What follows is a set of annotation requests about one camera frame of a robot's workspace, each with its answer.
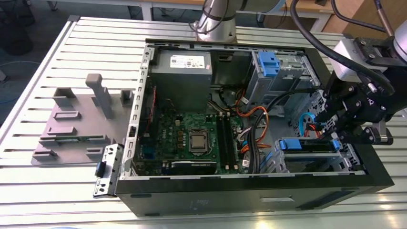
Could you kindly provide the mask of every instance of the slotted aluminum surface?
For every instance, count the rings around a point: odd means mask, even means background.
[[[343,38],[318,33],[334,48]],[[82,18],[69,22],[0,130],[0,227],[51,228],[406,228],[407,121],[389,123],[393,146],[377,146],[395,186],[313,211],[142,218],[119,199],[93,199],[95,165],[35,167],[31,154],[55,105],[57,87],[91,93],[89,73],[103,75],[110,93],[137,88],[145,39],[194,40],[183,23]],[[301,33],[238,27],[238,42],[311,47]],[[333,67],[327,58],[325,62]]]

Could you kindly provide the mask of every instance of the wooden cabinet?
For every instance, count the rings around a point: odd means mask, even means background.
[[[407,20],[407,0],[382,0],[382,5],[394,30]],[[337,0],[341,13],[355,20],[381,25],[374,0]],[[365,28],[341,20],[335,15],[325,27],[323,32],[350,34],[354,37],[386,38],[386,33]]]

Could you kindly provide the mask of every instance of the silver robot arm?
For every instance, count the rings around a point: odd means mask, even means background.
[[[279,10],[285,0],[206,0],[203,15],[191,24],[197,38],[206,42],[234,42],[237,39],[237,11],[270,12]]]

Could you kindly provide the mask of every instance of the green circuit board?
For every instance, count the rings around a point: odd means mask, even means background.
[[[233,128],[234,139],[237,138],[237,129],[242,127],[239,117],[229,117]],[[205,133],[207,136],[209,149],[205,153],[193,153],[190,151],[190,135]],[[218,123],[215,114],[166,114],[159,120],[158,144],[155,148],[142,147],[142,152],[150,156],[145,160],[146,172],[150,176],[161,175],[163,162],[171,161],[213,161],[218,163],[218,174],[239,174],[243,173],[241,161],[238,157],[239,150],[237,142],[233,143],[237,166],[223,167],[221,163],[221,150],[218,142]]]

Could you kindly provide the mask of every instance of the motherboard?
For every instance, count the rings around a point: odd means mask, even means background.
[[[142,146],[137,173],[146,176],[239,174],[242,120],[230,114],[162,114],[157,144]]]

